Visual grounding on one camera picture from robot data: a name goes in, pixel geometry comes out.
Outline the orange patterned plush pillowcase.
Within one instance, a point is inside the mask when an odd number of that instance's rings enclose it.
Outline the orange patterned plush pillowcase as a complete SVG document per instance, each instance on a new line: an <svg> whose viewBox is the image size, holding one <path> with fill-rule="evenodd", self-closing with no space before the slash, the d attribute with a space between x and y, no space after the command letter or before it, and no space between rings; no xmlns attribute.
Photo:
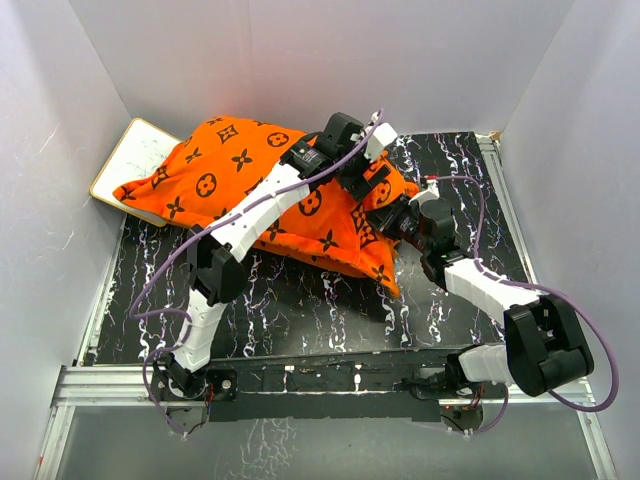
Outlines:
<svg viewBox="0 0 640 480"><path fill-rule="evenodd" d="M376 231L366 215L401 195L419 191L382 153L364 172L387 175L364 199L354 199L336 178L285 192L294 183L279 167L280 157L303 137L299 130L251 119L217 116L178 143L150 176L119 185L113 194L124 205L193 229L206 228L236 212L248 220L268 205L285 212L254 247L354 277L369 277L392 295L396 282L394 240Z"/></svg>

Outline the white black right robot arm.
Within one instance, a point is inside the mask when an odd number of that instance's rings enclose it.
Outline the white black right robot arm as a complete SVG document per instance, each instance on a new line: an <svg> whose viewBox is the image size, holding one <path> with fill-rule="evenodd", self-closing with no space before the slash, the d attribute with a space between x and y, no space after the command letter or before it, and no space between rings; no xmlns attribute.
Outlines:
<svg viewBox="0 0 640 480"><path fill-rule="evenodd" d="M486 270L456 242L451 205L402 195L366 215L372 228L421 254L427 278L497 321L501 344L466 347L447 358L441 378L466 397L483 382L516 384L535 397L591 374L594 359L577 313L559 295L513 286Z"/></svg>

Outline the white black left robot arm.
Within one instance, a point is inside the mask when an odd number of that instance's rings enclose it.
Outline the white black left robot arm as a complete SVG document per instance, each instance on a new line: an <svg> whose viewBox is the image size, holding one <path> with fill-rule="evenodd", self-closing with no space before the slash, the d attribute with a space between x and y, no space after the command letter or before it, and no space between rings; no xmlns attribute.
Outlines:
<svg viewBox="0 0 640 480"><path fill-rule="evenodd" d="M181 247L189 262L189 297L181 312L179 339L174 346L149 355L155 378L172 394L194 399L204 393L205 369L221 317L248 281L243 267L247 252L287 210L344 171L349 162L372 162L390 143L383 135L388 126L383 118L382 110L373 113L367 124L334 114L330 123L341 128L344 142L329 130L319 138L302 136L229 213L189 233ZM322 152L320 138L332 142L334 150Z"/></svg>

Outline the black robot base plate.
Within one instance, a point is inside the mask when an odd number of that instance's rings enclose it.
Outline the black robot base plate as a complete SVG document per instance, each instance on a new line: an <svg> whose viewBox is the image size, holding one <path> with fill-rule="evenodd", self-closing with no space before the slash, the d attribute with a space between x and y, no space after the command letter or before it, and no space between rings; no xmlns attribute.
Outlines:
<svg viewBox="0 0 640 480"><path fill-rule="evenodd" d="M485 401L502 401L495 382L450 387L441 376L453 349L417 348L337 354L215 358L205 369L206 389L182 399L154 376L144 381L151 399L170 411L199 407L207 422L254 419L405 418L438 422L446 404L473 428Z"/></svg>

